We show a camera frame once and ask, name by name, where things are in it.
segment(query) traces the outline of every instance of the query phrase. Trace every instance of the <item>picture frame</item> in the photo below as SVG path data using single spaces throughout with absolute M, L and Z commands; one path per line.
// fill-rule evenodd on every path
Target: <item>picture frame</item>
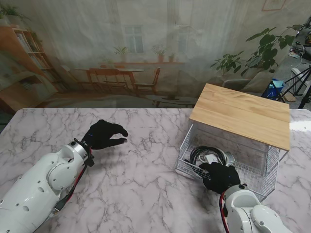
M 282 10 L 286 0 L 266 0 L 262 11 L 279 11 Z

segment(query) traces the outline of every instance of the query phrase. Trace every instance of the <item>bookshelf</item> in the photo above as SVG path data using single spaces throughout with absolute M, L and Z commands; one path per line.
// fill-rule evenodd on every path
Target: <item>bookshelf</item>
M 43 47 L 33 34 L 24 29 L 12 28 L 19 43 L 29 55 L 32 62 L 43 72 L 43 76 L 59 91 L 67 91 L 67 84 L 57 74 L 46 56 Z
M 36 107 L 55 92 L 67 91 L 66 83 L 53 68 L 42 45 L 27 30 L 0 27 L 0 51 L 10 54 L 24 67 L 24 71 L 11 68 L 15 75 L 3 77 L 9 84 L 0 90 L 1 109 L 16 112 Z

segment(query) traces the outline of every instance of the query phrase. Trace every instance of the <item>window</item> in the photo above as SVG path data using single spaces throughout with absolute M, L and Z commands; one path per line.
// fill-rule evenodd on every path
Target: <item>window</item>
M 178 52 L 186 53 L 188 41 L 188 30 L 180 29 L 178 32 Z
M 124 28 L 125 39 L 128 50 L 130 52 L 144 52 L 142 46 L 142 27 L 141 26 L 126 26 Z

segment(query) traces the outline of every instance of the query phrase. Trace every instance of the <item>green plant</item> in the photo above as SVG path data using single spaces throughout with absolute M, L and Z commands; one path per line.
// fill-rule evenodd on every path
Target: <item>green plant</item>
M 280 35 L 273 35 L 271 34 L 271 31 L 274 30 L 274 28 L 266 28 L 261 33 L 255 34 L 248 38 L 246 41 L 254 40 L 258 37 L 262 37 L 259 41 L 259 46 L 257 50 L 252 53 L 252 57 L 248 59 L 245 67 L 247 67 L 242 73 L 241 76 L 243 76 L 249 68 L 262 68 L 264 70 L 269 70 L 270 73 L 274 73 L 274 69 L 272 68 L 274 65 L 278 66 L 276 61 L 274 60 L 274 57 L 277 55 L 277 48 L 278 45 L 279 48 L 282 50 L 287 45 L 292 45 L 295 37 L 290 35 L 282 36 L 287 30 L 294 29 L 299 30 L 301 25 L 293 25 L 292 27 L 287 27 L 287 29 Z
M 229 72 L 232 68 L 233 73 L 238 72 L 241 67 L 242 67 L 242 63 L 240 62 L 240 57 L 239 55 L 241 55 L 244 51 L 239 52 L 238 54 L 235 55 L 230 55 L 229 53 L 225 54 L 223 56 L 223 59 L 218 59 L 215 60 L 216 63 L 212 64 L 210 67 L 213 67 L 214 65 L 218 65 L 216 70 L 221 70 L 222 75 L 225 75 L 227 72 Z
M 165 54 L 166 48 L 163 47 L 163 45 L 153 45 L 152 46 L 152 51 L 155 54 L 158 54 L 160 56 L 163 56 Z
M 33 37 L 34 41 L 37 43 L 42 43 L 42 40 L 39 39 L 38 34 L 34 32 L 30 27 L 26 28 L 27 31 L 30 32 L 31 36 Z
M 18 16 L 20 17 L 22 20 L 28 19 L 30 20 L 28 17 L 26 17 L 25 15 L 21 14 L 20 12 L 18 12 L 18 7 L 17 6 L 11 6 L 10 4 L 2 4 L 0 3 L 0 8 L 1 11 L 4 15 L 7 16 Z
M 113 48 L 116 50 L 114 54 L 126 54 L 129 52 L 127 47 L 118 46 L 118 47 L 113 47 Z

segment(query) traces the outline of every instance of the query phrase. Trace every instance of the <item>wooden lid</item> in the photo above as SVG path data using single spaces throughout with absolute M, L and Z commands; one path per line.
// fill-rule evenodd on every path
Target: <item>wooden lid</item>
M 206 84 L 191 120 L 290 149 L 289 105 Z

